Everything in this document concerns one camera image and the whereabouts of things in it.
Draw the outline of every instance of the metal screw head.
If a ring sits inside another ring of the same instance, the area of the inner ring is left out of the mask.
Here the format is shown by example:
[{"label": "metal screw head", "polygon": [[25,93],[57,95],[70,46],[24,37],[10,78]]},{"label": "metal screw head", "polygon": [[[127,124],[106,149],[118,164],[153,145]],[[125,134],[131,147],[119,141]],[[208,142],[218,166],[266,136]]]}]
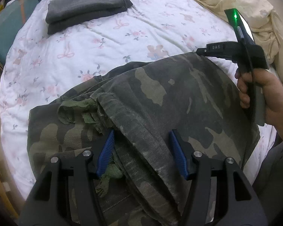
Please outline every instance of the metal screw head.
[{"label": "metal screw head", "polygon": [[89,156],[89,155],[91,155],[91,151],[90,150],[83,151],[83,156]]},{"label": "metal screw head", "polygon": [[51,163],[56,163],[56,162],[58,162],[58,160],[59,160],[59,158],[55,156],[55,157],[50,159],[50,162]]},{"label": "metal screw head", "polygon": [[226,162],[229,164],[233,164],[234,163],[234,159],[231,157],[227,157]]},{"label": "metal screw head", "polygon": [[202,153],[200,151],[195,151],[194,152],[194,156],[196,157],[201,157],[202,156]]}]

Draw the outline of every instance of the folded gray towel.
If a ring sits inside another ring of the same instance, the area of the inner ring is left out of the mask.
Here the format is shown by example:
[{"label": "folded gray towel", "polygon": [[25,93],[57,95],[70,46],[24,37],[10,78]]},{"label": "folded gray towel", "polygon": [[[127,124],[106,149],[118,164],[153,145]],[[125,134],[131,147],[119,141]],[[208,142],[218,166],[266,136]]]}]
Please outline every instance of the folded gray towel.
[{"label": "folded gray towel", "polygon": [[82,13],[121,7],[123,0],[53,0],[48,4],[46,22],[51,24]]},{"label": "folded gray towel", "polygon": [[71,18],[67,18],[67,19],[63,19],[63,20],[51,23],[48,25],[47,34],[52,35],[59,31],[65,30],[66,28],[70,26],[74,26],[74,25],[77,25],[85,21],[89,21],[92,19],[98,19],[102,17],[108,17],[108,16],[115,15],[117,13],[124,12],[133,5],[130,0],[123,0],[123,1],[124,1],[124,5],[121,7],[103,9],[100,11],[93,11],[93,12],[88,12],[88,13],[82,13],[82,14],[73,16]]}]

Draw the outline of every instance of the finger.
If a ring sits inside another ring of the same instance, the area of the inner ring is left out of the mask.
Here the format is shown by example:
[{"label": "finger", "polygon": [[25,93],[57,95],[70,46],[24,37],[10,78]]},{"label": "finger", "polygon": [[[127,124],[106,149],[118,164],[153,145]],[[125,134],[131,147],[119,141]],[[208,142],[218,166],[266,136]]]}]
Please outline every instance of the finger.
[{"label": "finger", "polygon": [[[265,69],[256,68],[253,70],[255,82],[266,85],[278,82],[278,79],[270,72]],[[242,78],[246,82],[252,82],[252,75],[250,72],[242,74]]]},{"label": "finger", "polygon": [[248,109],[248,108],[250,107],[250,104],[246,104],[246,103],[240,102],[240,106],[241,106],[243,109]]},{"label": "finger", "polygon": [[246,83],[243,81],[242,77],[240,77],[237,81],[237,88],[243,93],[247,93],[248,91],[248,86],[246,86]]},{"label": "finger", "polygon": [[252,74],[250,72],[243,73],[241,77],[245,82],[249,82],[249,83],[253,82]]},{"label": "finger", "polygon": [[239,71],[239,69],[237,69],[237,70],[236,70],[236,73],[235,73],[235,78],[236,78],[236,79],[239,79],[240,76],[241,76],[240,71]]},{"label": "finger", "polygon": [[239,92],[239,98],[245,104],[249,104],[251,101],[250,97],[246,93],[243,93],[241,91]]}]

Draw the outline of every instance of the cream blanket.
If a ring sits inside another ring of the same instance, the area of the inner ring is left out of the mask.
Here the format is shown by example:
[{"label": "cream blanket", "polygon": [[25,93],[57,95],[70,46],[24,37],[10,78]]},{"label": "cream blanket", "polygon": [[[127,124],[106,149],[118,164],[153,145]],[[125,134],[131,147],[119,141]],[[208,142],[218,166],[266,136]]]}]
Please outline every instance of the cream blanket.
[{"label": "cream blanket", "polygon": [[267,0],[195,0],[219,18],[227,21],[225,9],[237,8],[247,20],[256,44],[260,45],[269,64],[275,63],[283,83],[283,24]]}]

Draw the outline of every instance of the clothing pile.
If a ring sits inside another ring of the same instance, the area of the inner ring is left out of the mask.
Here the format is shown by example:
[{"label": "clothing pile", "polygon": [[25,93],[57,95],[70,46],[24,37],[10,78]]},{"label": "clothing pile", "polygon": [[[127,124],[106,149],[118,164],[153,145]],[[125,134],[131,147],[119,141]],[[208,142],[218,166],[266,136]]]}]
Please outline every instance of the clothing pile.
[{"label": "clothing pile", "polygon": [[27,151],[35,177],[54,155],[92,149],[110,127],[113,159],[96,187],[107,225],[177,225],[190,183],[173,160],[170,130],[208,157],[231,156],[240,166],[260,138],[240,107],[237,87],[209,59],[190,52],[130,62],[30,111]]},{"label": "clothing pile", "polygon": [[48,5],[48,35],[70,26],[127,11],[130,0],[53,0]]}]

